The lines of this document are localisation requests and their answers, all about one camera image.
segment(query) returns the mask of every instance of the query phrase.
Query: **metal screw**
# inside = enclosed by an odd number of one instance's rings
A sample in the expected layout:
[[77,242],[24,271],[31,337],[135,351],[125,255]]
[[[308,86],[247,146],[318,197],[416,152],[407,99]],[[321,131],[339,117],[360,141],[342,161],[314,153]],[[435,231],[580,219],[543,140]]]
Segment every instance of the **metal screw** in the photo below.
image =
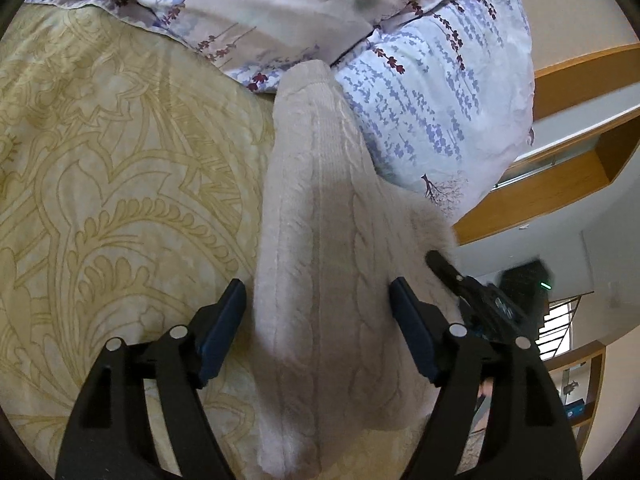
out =
[[184,325],[174,326],[169,330],[169,335],[174,339],[182,339],[189,333],[189,329]]
[[518,348],[522,348],[523,350],[529,350],[529,348],[531,348],[531,341],[521,335],[516,338],[516,346]]
[[121,346],[122,346],[122,339],[120,339],[119,337],[112,337],[107,341],[107,344],[104,347],[109,352],[115,352]]
[[466,335],[466,326],[454,323],[449,327],[449,333],[453,337],[464,337]]

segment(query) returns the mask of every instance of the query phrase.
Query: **blue floral pattern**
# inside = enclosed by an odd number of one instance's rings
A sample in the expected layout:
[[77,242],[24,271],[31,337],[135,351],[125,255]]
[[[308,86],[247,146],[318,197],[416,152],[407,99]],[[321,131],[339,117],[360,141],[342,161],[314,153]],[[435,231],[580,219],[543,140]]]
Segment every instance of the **blue floral pattern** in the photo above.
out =
[[454,223],[527,140],[529,25],[520,0],[446,0],[428,12],[415,2],[413,9],[415,19],[377,30],[334,73],[378,174],[423,193]]

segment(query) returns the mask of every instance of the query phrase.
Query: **window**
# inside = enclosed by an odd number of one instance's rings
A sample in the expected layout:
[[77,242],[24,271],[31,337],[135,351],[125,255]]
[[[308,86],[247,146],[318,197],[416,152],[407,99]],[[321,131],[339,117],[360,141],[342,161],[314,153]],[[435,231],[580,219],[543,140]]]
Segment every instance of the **window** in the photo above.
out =
[[542,360],[550,359],[571,349],[571,322],[578,309],[580,296],[558,301],[549,308],[545,325],[540,329],[536,344]]

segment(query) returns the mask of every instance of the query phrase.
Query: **white knit fabric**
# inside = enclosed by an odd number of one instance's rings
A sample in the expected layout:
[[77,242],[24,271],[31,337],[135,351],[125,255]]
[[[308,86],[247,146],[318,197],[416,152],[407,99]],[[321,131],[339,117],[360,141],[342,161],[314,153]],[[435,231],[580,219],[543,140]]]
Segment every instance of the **white knit fabric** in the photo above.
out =
[[282,79],[255,277],[253,368],[260,466],[276,478],[326,470],[366,428],[403,428],[433,409],[392,318],[388,285],[460,320],[424,263],[451,257],[452,231],[423,196],[376,175],[329,68]]

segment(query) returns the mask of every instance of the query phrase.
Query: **yellow paisley bedsheet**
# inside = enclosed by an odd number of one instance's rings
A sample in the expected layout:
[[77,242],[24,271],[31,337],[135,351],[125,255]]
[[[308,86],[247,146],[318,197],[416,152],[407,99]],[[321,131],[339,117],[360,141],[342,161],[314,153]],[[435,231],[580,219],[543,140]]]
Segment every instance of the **yellow paisley bedsheet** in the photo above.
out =
[[[94,7],[24,6],[0,43],[0,405],[51,474],[108,338],[156,338],[231,278],[251,290],[271,104]],[[201,400],[234,473],[262,480],[249,338]],[[419,435],[365,432],[319,480],[399,478]]]

